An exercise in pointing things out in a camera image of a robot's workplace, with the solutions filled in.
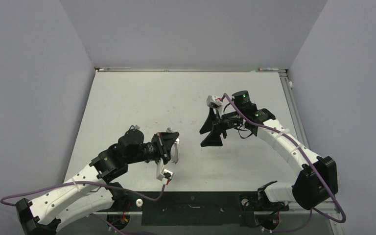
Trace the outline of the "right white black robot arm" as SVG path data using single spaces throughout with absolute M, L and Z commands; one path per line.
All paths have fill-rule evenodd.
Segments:
M 338 192 L 336 162 L 331 157 L 321 157 L 311 151 L 284 128 L 275 115 L 266 108 L 258 109 L 248 91 L 239 91 L 229 102 L 233 112 L 223 113 L 223 98 L 207 97 L 209 113 L 199 133 L 206 134 L 202 147 L 220 147 L 227 130 L 243 127 L 251 135 L 270 145 L 297 175 L 293 184 L 270 182 L 259 188 L 258 205 L 268 210 L 277 202 L 296 202 L 310 210 Z

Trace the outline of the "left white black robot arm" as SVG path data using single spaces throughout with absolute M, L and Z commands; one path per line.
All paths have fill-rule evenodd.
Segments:
M 154 162 L 156 179 L 167 186 L 173 173 L 165 169 L 165 164 L 176 162 L 171 152 L 178 142 L 179 133 L 172 131 L 158 132 L 150 142 L 144 142 L 142 131 L 131 127 L 61 186 L 49 187 L 34 199 L 19 200 L 15 208 L 23 232 L 54 235 L 93 212 L 123 209 L 128 190 L 114 180 L 127 173 L 130 164 Z

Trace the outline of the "black tagged silver key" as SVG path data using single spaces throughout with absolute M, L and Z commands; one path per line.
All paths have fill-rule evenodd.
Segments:
M 138 125 L 131 125 L 129 130 L 140 130 L 140 127 Z

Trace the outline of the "large silver metal keyring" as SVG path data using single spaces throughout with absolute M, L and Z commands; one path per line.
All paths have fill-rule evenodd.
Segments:
M 180 143 L 179 133 L 174 132 L 170 127 L 166 129 L 166 134 L 163 137 L 165 150 L 166 150 L 166 158 L 164 159 L 164 164 L 173 163 L 177 164 L 179 160 L 178 156 L 178 144 Z

